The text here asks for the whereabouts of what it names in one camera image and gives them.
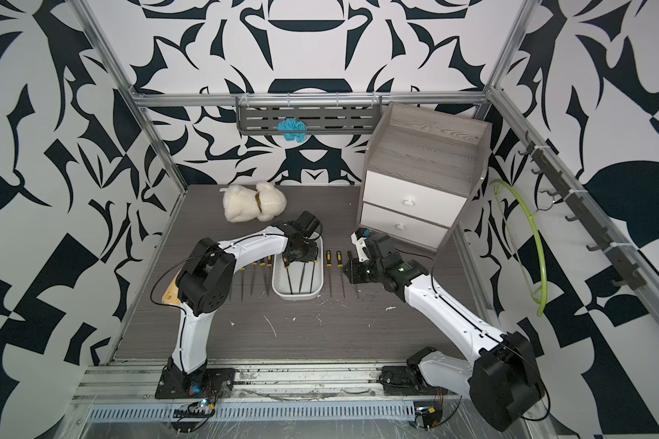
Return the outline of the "file with yellow handle six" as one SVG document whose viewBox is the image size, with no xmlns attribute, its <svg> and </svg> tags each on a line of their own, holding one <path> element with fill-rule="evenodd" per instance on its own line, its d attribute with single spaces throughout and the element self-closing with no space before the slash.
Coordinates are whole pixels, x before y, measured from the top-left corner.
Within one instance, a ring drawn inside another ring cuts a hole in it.
<svg viewBox="0 0 659 439">
<path fill-rule="evenodd" d="M 340 285 L 342 286 L 342 297 L 346 298 L 346 290 L 345 290 L 345 285 L 344 285 L 344 280 L 343 280 L 343 259 L 342 259 L 342 252 L 337 251 L 336 252 L 336 258 L 337 258 L 337 266 L 339 270 L 339 277 L 340 277 Z"/>
</svg>

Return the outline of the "file with yellow handle nine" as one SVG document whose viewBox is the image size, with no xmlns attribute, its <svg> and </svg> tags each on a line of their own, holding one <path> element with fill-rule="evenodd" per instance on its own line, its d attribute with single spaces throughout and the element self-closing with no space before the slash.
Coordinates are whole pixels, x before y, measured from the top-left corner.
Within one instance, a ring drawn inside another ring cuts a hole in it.
<svg viewBox="0 0 659 439">
<path fill-rule="evenodd" d="M 240 274 L 240 302 L 245 299 L 245 268 L 239 270 Z"/>
</svg>

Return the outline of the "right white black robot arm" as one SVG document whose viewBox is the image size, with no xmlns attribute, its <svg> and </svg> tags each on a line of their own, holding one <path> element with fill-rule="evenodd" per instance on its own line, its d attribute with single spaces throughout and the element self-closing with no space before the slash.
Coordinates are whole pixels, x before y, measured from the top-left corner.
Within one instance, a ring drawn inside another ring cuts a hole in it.
<svg viewBox="0 0 659 439">
<path fill-rule="evenodd" d="M 384 232 L 360 228 L 351 235 L 355 257 L 344 267 L 356 284 L 379 284 L 419 311 L 459 350 L 456 360 L 435 349 L 410 358 L 423 382 L 472 401 L 487 424 L 506 431 L 548 391 L 531 342 L 482 320 L 443 288 L 421 263 L 403 259 Z"/>
</svg>

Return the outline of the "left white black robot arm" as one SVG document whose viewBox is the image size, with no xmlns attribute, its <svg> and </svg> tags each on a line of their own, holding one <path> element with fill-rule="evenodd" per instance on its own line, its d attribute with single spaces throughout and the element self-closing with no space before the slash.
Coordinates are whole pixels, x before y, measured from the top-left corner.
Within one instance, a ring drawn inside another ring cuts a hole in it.
<svg viewBox="0 0 659 439">
<path fill-rule="evenodd" d="M 154 305 L 179 310 L 176 345 L 161 372 L 155 391 L 158 400 L 205 399 L 232 388 L 235 369 L 208 367 L 207 343 L 212 320 L 232 290 L 234 275 L 243 268 L 279 256 L 285 266 L 312 263 L 319 256 L 320 220 L 308 211 L 293 221 L 276 222 L 260 232 L 232 241 L 200 240 L 188 258 L 176 264 L 179 272 Z"/>
</svg>

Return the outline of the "file with yellow handle seven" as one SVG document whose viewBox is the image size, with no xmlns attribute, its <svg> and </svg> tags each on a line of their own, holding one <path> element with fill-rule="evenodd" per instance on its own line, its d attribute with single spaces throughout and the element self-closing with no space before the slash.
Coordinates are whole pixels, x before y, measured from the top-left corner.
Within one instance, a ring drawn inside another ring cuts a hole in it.
<svg viewBox="0 0 659 439">
<path fill-rule="evenodd" d="M 331 281 L 331 268 L 332 268 L 332 253 L 331 253 L 331 250 L 327 250 L 325 252 L 325 262 L 326 262 L 326 274 L 327 274 L 326 285 L 329 288 L 329 297 L 333 298 L 333 287 L 332 287 L 332 281 Z"/>
</svg>

